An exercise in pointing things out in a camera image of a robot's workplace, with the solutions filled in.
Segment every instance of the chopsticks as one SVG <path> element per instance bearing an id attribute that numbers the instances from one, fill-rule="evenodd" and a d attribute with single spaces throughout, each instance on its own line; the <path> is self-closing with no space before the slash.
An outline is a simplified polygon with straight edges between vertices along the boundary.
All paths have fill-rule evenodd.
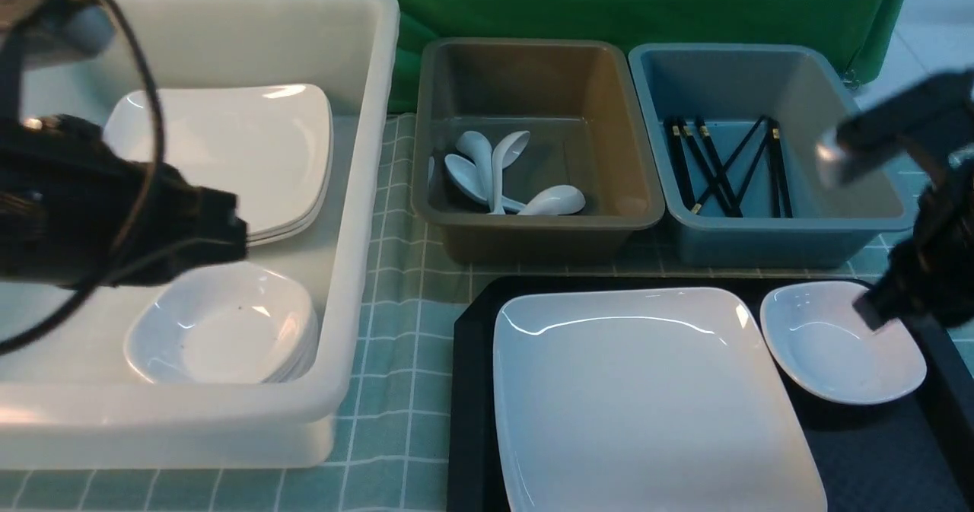
<path id="1" fill-rule="evenodd" d="M 737 160 L 741 152 L 744 152 L 744 148 L 746 147 L 748 142 L 751 141 L 752 135 L 754 135 L 754 133 L 758 131 L 758 128 L 761 126 L 761 123 L 764 121 L 765 121 L 765 117 L 761 116 L 758 118 L 757 121 L 755 121 L 754 126 L 751 126 L 751 130 L 748 130 L 747 135 L 745 135 L 744 138 L 740 140 L 740 143 L 737 144 L 737 148 L 734 149 L 733 154 L 730 154 L 730 158 L 727 159 L 727 162 L 724 162 L 724 166 L 721 167 L 720 169 L 721 175 L 725 175 L 725 176 L 727 175 L 727 170 L 731 168 L 731 165 L 734 164 L 734 161 Z M 707 189 L 704 190 L 703 194 L 700 194 L 699 198 L 696 199 L 696 204 L 695 206 L 693 206 L 693 210 L 691 210 L 692 213 L 697 213 L 698 211 L 700 211 L 700 208 L 703 206 L 703 203 L 709 200 L 710 196 L 712 196 L 713 193 L 714 193 L 714 187 L 707 186 Z M 741 196 L 741 192 L 738 192 L 737 202 L 735 202 L 737 203 L 738 207 L 740 207 L 740 196 Z"/>
<path id="2" fill-rule="evenodd" d="M 734 165 L 734 162 L 740 158 L 744 148 L 747 147 L 753 135 L 765 121 L 768 123 L 768 127 L 766 127 L 764 138 L 762 138 L 761 145 L 759 145 L 754 154 L 754 158 L 751 160 L 745 172 L 744 180 L 742 180 L 740 188 L 735 192 L 731 186 L 730 179 L 728 179 L 728 171 L 730 171 L 731 165 Z M 667 118 L 664 120 L 664 125 L 667 127 L 667 147 L 670 152 L 670 158 L 673 159 L 674 173 L 680 189 L 681 200 L 686 209 L 689 209 L 691 213 L 699 213 L 704 203 L 711 196 L 714 196 L 717 199 L 717 203 L 720 204 L 724 216 L 743 217 L 741 203 L 748 187 L 754 179 L 761 158 L 765 158 L 769 172 L 772 217 L 780 218 L 782 217 L 782 212 L 786 218 L 794 217 L 784 154 L 782 152 L 781 129 L 777 120 L 768 116 L 759 117 L 754 125 L 751 126 L 750 130 L 748 130 L 747 134 L 745 134 L 744 138 L 738 142 L 737 148 L 731 152 L 727 161 L 723 163 L 721 163 L 717 145 L 702 117 L 697 116 L 695 118 L 695 126 L 697 131 L 699 131 L 703 149 L 700 148 L 695 134 L 692 133 L 691 128 L 686 124 L 686 120 L 683 117 L 675 116 Z M 703 175 L 707 183 L 706 189 L 695 200 L 693 199 L 691 178 L 689 178 L 689 167 L 683 151 L 683 140 L 686 140 L 686 147 L 691 152 L 697 169 L 699 169 L 699 172 Z"/>
<path id="3" fill-rule="evenodd" d="M 777 173 L 776 182 L 777 186 L 780 187 L 781 199 L 784 203 L 785 217 L 793 218 L 794 213 L 792 213 L 791 205 L 791 194 L 788 190 L 788 175 L 785 169 L 785 158 L 781 152 L 781 127 L 778 121 L 769 118 L 769 141 L 770 141 L 770 154 L 772 154 L 773 162 L 775 162 L 775 172 Z"/>
<path id="4" fill-rule="evenodd" d="M 686 168 L 683 142 L 680 141 L 680 128 L 673 118 L 667 118 L 664 126 L 667 127 L 667 147 L 669 148 L 670 158 L 673 159 L 673 173 L 675 173 L 677 189 L 680 190 L 680 198 L 683 200 L 686 209 L 699 210 L 693 206 L 693 185 L 689 180 L 689 169 Z"/>
<path id="5" fill-rule="evenodd" d="M 703 140 L 704 152 L 706 152 L 707 158 L 710 159 L 710 165 L 712 165 L 714 167 L 714 171 L 717 172 L 717 184 L 724 190 L 724 196 L 727 196 L 727 200 L 730 201 L 730 206 L 731 209 L 734 210 L 733 213 L 735 216 L 744 217 L 740 213 L 740 209 L 737 209 L 738 202 L 734 196 L 734 189 L 731 188 L 731 182 L 730 180 L 727 180 L 727 173 L 721 172 L 721 167 L 723 167 L 723 164 L 721 164 L 721 156 L 717 154 L 717 147 L 714 145 L 713 138 L 710 137 L 710 130 L 707 129 L 706 122 L 703 121 L 703 118 L 697 116 L 693 123 L 696 124 L 696 130 L 699 132 L 700 138 Z M 684 126 L 683 129 L 684 133 L 689 134 L 688 127 Z"/>
<path id="6" fill-rule="evenodd" d="M 682 117 L 677 118 L 677 124 L 679 125 L 679 128 L 683 130 L 683 135 L 686 138 L 686 147 L 689 148 L 689 153 L 693 155 L 693 160 L 696 161 L 696 165 L 697 168 L 700 169 L 700 173 L 703 173 L 703 178 L 707 180 L 707 186 L 711 187 L 711 189 L 717 187 L 716 192 L 714 192 L 714 196 L 717 197 L 717 203 L 721 205 L 721 210 L 724 211 L 724 215 L 742 217 L 740 210 L 733 207 L 734 192 L 733 190 L 730 190 L 731 184 L 727 181 L 727 176 L 724 176 L 723 182 L 720 182 L 720 180 L 714 176 L 713 172 L 710 171 L 710 166 L 707 164 L 706 158 L 703 157 L 703 152 L 700 151 L 699 145 L 696 144 L 696 138 L 693 137 L 693 133 L 689 131 L 689 126 L 686 124 L 686 121 Z M 718 158 L 716 167 L 720 168 L 720 166 L 721 163 L 720 159 Z"/>

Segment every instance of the gray plastic bin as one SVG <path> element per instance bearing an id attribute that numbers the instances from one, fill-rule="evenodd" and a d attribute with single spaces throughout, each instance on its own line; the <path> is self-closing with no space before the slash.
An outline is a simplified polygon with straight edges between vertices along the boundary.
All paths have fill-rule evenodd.
<path id="1" fill-rule="evenodd" d="M 644 44 L 629 53 L 651 148 L 681 262 L 691 266 L 832 267 L 855 255 L 880 232 L 907 231 L 915 204 L 896 176 L 872 173 L 845 189 L 825 189 L 815 169 L 819 135 L 857 110 L 825 58 L 799 46 Z M 680 197 L 662 121 L 703 117 L 725 161 L 755 120 L 781 124 L 782 151 L 794 218 L 770 217 L 769 173 L 764 164 L 741 205 L 743 218 L 727 218 L 711 199 L 699 214 Z M 759 145 L 752 138 L 728 171 L 734 190 Z M 688 156 L 695 196 L 706 189 Z"/>
<path id="2" fill-rule="evenodd" d="M 584 210 L 487 215 L 449 181 L 443 163 L 467 130 L 494 145 L 529 130 L 524 154 L 505 170 L 505 196 L 527 202 L 567 183 L 585 195 Z M 604 42 L 431 42 L 423 52 L 414 161 L 413 207 L 441 229 L 446 253 L 457 262 L 606 262 L 633 231 L 664 216 L 629 66 L 619 48 Z"/>

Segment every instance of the black chopstick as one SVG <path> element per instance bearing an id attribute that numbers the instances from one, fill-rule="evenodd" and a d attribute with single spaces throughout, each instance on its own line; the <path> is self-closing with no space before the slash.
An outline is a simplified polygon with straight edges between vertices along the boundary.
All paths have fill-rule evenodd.
<path id="1" fill-rule="evenodd" d="M 781 128 L 777 120 L 769 120 L 769 127 L 772 128 L 772 152 L 775 154 L 775 166 L 778 173 L 778 186 L 781 189 L 781 199 L 784 203 L 785 217 L 793 218 L 791 206 L 791 194 L 788 190 L 788 172 L 785 169 L 785 157 L 781 152 Z"/>
<path id="2" fill-rule="evenodd" d="M 730 158 L 727 159 L 727 162 L 724 162 L 724 166 L 721 167 L 720 169 L 721 173 L 727 175 L 727 170 L 731 168 L 731 165 L 734 164 L 734 161 L 737 160 L 741 152 L 744 152 L 744 148 L 747 147 L 748 142 L 751 141 L 752 135 L 754 135 L 754 133 L 758 131 L 758 127 L 761 126 L 761 123 L 765 121 L 765 118 L 766 117 L 764 116 L 764 114 L 758 117 L 758 120 L 754 123 L 753 126 L 751 126 L 751 130 L 748 130 L 744 138 L 742 138 L 740 143 L 737 144 L 737 148 L 734 149 L 733 154 L 730 154 Z M 696 205 L 693 206 L 693 208 L 695 208 L 696 211 L 694 211 L 693 213 L 700 211 L 700 207 L 703 206 L 704 202 L 710 199 L 710 196 L 712 196 L 713 193 L 714 190 L 712 189 L 712 187 L 710 186 L 707 187 L 707 189 L 704 190 L 703 194 L 696 198 Z"/>
<path id="3" fill-rule="evenodd" d="M 703 173 L 703 178 L 707 180 L 707 186 L 718 187 L 717 178 L 715 178 L 713 172 L 710 171 L 710 166 L 707 164 L 707 159 L 703 157 L 703 152 L 700 151 L 700 147 L 696 144 L 696 138 L 693 138 L 693 133 L 689 131 L 689 127 L 686 126 L 683 118 L 678 118 L 679 127 L 683 130 L 683 135 L 686 138 L 686 147 L 689 148 L 689 153 L 693 155 L 693 160 L 696 161 L 697 167 L 700 169 L 700 173 Z M 717 196 L 717 203 L 721 205 L 721 210 L 724 212 L 724 216 L 733 216 L 737 212 L 734 208 L 731 208 L 731 204 L 728 202 L 727 198 L 724 197 L 723 190 L 717 189 L 714 193 Z"/>
<path id="4" fill-rule="evenodd" d="M 765 130 L 765 141 L 766 142 L 772 141 L 772 127 L 770 126 L 768 127 L 767 130 Z M 772 185 L 772 217 L 780 218 L 781 201 L 778 199 L 778 172 L 777 172 L 777 167 L 775 166 L 775 161 L 772 160 L 773 158 L 775 158 L 773 152 L 775 152 L 775 149 L 773 148 L 769 149 L 768 156 L 765 157 L 765 161 L 768 162 L 768 175 L 770 178 L 769 182 L 770 185 Z"/>
<path id="5" fill-rule="evenodd" d="M 714 167 L 714 172 L 716 172 L 717 184 L 723 187 L 724 196 L 730 201 L 731 206 L 737 206 L 737 197 L 734 196 L 734 188 L 731 187 L 730 180 L 727 180 L 727 174 L 721 172 L 723 164 L 721 164 L 721 156 L 717 153 L 717 145 L 714 145 L 714 139 L 710 137 L 710 130 L 707 129 L 707 123 L 703 121 L 703 118 L 697 116 L 693 123 L 696 124 L 696 130 L 700 134 L 700 138 L 703 140 L 703 151 L 704 154 L 710 159 L 710 165 Z M 737 217 L 741 217 L 740 211 L 735 214 Z"/>
<path id="6" fill-rule="evenodd" d="M 744 198 L 744 194 L 747 193 L 747 187 L 751 186 L 751 178 L 753 178 L 755 170 L 758 169 L 758 162 L 761 162 L 761 155 L 765 154 L 766 147 L 768 147 L 768 137 L 765 135 L 765 141 L 762 141 L 761 147 L 758 147 L 758 152 L 754 155 L 754 161 L 751 161 L 751 165 L 748 166 L 747 173 L 744 175 L 744 182 L 740 184 L 740 189 L 737 190 L 737 202 L 734 204 L 737 209 L 740 209 L 740 203 Z"/>
<path id="7" fill-rule="evenodd" d="M 689 169 L 686 168 L 686 155 L 683 152 L 680 128 L 677 126 L 676 120 L 672 118 L 667 118 L 664 121 L 664 127 L 667 128 L 665 130 L 667 132 L 667 147 L 673 161 L 673 176 L 676 178 L 677 189 L 680 190 L 680 198 L 683 200 L 686 209 L 693 210 L 693 183 L 689 180 Z"/>

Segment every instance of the checkered tablecloth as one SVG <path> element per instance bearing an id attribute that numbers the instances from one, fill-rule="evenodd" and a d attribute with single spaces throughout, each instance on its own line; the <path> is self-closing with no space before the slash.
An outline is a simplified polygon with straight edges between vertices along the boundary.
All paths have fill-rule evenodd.
<path id="1" fill-rule="evenodd" d="M 880 236 L 828 272 L 690 269 L 661 231 L 636 235 L 604 266 L 460 266 L 410 206 L 413 116 L 392 117 L 379 166 L 368 280 L 352 384 L 326 463 L 296 470 L 2 472 L 0 508 L 216 512 L 444 509 L 453 321 L 498 276 L 852 276 L 873 280 L 898 236 Z M 925 176 L 898 167 L 914 194 Z M 974 331 L 954 332 L 974 369 Z"/>

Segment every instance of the spoon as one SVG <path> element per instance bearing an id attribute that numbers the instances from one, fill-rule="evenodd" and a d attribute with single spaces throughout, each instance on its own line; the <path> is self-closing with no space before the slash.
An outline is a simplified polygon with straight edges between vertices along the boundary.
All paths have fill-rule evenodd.
<path id="1" fill-rule="evenodd" d="M 508 166 L 514 164 L 514 161 L 517 161 L 518 156 L 521 156 L 521 152 L 524 152 L 524 148 L 528 145 L 530 138 L 531 132 L 522 130 L 508 134 L 507 137 L 504 137 L 497 144 L 497 148 L 507 148 L 507 152 L 504 155 L 504 163 L 502 163 L 505 170 L 507 170 Z"/>
<path id="2" fill-rule="evenodd" d="M 522 216 L 567 216 L 585 207 L 585 195 L 570 185 L 550 186 L 528 202 Z"/>
<path id="3" fill-rule="evenodd" d="M 490 213 L 492 215 L 500 216 L 504 214 L 504 207 L 501 206 L 501 193 L 504 192 L 504 169 L 514 163 L 518 156 L 521 156 L 521 152 L 528 145 L 529 138 L 531 138 L 531 132 L 514 132 L 514 134 L 503 138 L 497 144 L 497 148 L 494 149 L 494 154 L 491 155 L 491 173 L 493 173 L 494 177 L 494 182 L 491 187 L 493 189 L 485 190 L 491 190 L 493 192 L 490 203 Z"/>
<path id="4" fill-rule="evenodd" d="M 480 189 L 476 165 L 458 154 L 446 155 L 445 164 L 446 173 L 450 176 L 453 185 L 462 190 L 467 197 L 470 197 L 470 200 L 486 206 L 487 195 L 484 194 L 483 189 Z M 501 197 L 501 204 L 504 206 L 504 210 L 514 211 L 515 214 L 524 209 L 524 204 L 517 200 L 511 200 L 507 196 Z"/>
<path id="5" fill-rule="evenodd" d="M 457 151 L 465 154 L 473 161 L 476 172 L 480 179 L 480 190 L 488 199 L 493 198 L 491 187 L 494 186 L 494 178 L 491 175 L 491 145 L 490 141 L 480 132 L 467 131 L 460 135 L 457 140 Z"/>

